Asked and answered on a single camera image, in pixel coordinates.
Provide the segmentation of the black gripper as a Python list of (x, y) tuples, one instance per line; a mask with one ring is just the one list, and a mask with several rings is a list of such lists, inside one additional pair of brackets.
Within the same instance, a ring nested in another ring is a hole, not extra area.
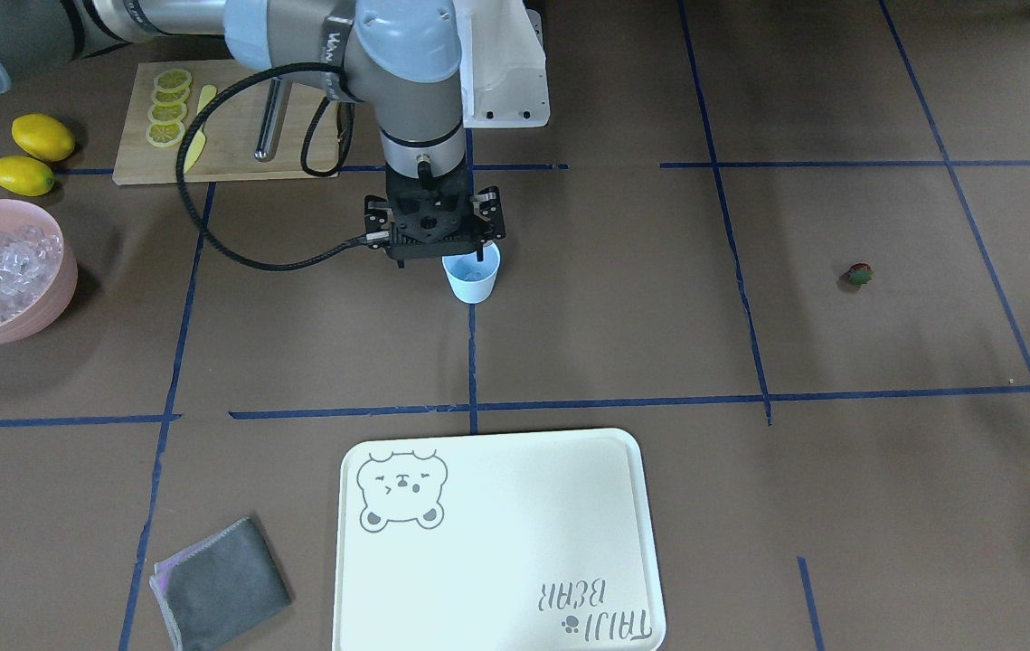
[(477, 256), (506, 238), (496, 185), (477, 191), (467, 168), (410, 178), (386, 170), (383, 196), (364, 197), (367, 247), (385, 252), (396, 267), (436, 256)]

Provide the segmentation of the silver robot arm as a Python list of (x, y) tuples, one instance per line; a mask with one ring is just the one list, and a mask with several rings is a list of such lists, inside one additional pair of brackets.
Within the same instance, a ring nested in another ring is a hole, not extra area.
[(322, 109), (336, 102), (373, 107), (386, 194), (366, 197), (365, 235), (338, 251), (383, 249), (399, 265), (482, 259), (506, 235), (497, 189), (474, 191), (469, 174), (451, 1), (0, 1), (0, 94), (40, 71), (162, 34), (222, 37), (251, 71), (199, 111), (175, 162), (188, 217), (222, 255), (258, 270), (291, 270), (226, 247), (185, 189), (184, 160), (197, 133), (226, 100), (267, 80), (324, 91)]

